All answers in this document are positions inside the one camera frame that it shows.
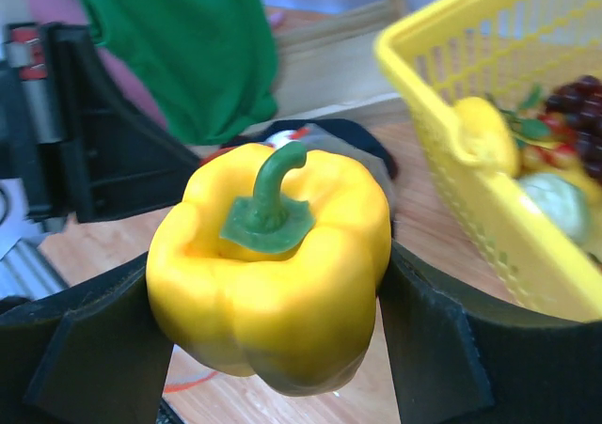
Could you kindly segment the green cabbage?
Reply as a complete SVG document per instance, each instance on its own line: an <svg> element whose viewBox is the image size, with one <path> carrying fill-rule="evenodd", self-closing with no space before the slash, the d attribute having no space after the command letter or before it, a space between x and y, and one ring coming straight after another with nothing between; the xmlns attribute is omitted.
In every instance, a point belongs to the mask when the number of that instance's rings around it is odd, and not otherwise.
<svg viewBox="0 0 602 424"><path fill-rule="evenodd" d="M518 183L523 192L575 244L584 245L590 236L592 217L584 193L552 173L532 173Z"/></svg>

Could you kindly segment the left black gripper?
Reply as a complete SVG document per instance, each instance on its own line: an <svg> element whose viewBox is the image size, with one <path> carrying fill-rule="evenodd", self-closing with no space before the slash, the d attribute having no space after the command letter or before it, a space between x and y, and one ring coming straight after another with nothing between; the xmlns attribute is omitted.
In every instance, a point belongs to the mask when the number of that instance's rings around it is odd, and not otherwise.
<svg viewBox="0 0 602 424"><path fill-rule="evenodd" d="M3 179L24 188L25 218L62 231L173 206L199 157L135 107L83 26L2 27Z"/></svg>

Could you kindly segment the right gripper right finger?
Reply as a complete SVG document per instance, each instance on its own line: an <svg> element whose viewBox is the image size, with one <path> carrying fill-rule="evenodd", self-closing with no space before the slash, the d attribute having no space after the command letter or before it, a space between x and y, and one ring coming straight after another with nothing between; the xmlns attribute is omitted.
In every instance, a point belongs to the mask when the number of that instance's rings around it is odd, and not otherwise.
<svg viewBox="0 0 602 424"><path fill-rule="evenodd" d="M402 422L600 421L600 322L511 305L399 244L379 299Z"/></svg>

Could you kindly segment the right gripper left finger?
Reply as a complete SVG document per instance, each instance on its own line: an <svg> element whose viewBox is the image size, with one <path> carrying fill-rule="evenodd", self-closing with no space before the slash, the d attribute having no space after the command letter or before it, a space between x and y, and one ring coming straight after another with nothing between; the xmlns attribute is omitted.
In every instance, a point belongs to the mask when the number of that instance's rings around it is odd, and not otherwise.
<svg viewBox="0 0 602 424"><path fill-rule="evenodd" d="M146 261L2 313L2 422L155 422L173 344L151 313Z"/></svg>

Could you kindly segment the clear zip top bag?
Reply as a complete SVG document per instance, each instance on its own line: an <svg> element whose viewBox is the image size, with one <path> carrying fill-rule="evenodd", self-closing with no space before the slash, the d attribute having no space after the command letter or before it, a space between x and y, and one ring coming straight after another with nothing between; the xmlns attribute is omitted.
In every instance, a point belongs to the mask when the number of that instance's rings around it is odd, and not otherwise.
<svg viewBox="0 0 602 424"><path fill-rule="evenodd" d="M287 130L280 133L276 133L270 136L266 141L260 142L260 144L279 149L293 141L299 141L303 143L308 149L322 149L326 151L331 151L352 157L360 161L371 171L372 176L375 178L375 180L379 183L379 185L385 192L390 210L392 212L395 211L396 192L393 184L394 180L392 180L388 175L386 166L381 158L374 156L364 150L357 149L356 147L348 144L347 142L339 139L338 137L327 133L326 131L322 130L314 124L307 124L297 131ZM218 147L212 152L203 155L199 163L201 165L206 165L213 159L237 147L224 149Z"/></svg>

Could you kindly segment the yellow bell pepper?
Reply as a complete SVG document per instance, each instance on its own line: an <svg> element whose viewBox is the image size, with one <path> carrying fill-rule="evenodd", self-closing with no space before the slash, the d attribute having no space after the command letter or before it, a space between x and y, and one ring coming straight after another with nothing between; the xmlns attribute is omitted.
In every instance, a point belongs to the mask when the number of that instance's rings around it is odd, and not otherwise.
<svg viewBox="0 0 602 424"><path fill-rule="evenodd" d="M220 235L267 161L284 167L280 191L307 203L315 220L280 254ZM211 369L256 375L286 396L323 394L348 384L368 351L390 250L388 202L363 164L298 142L246 144L197 170L157 228L150 309L169 339Z"/></svg>

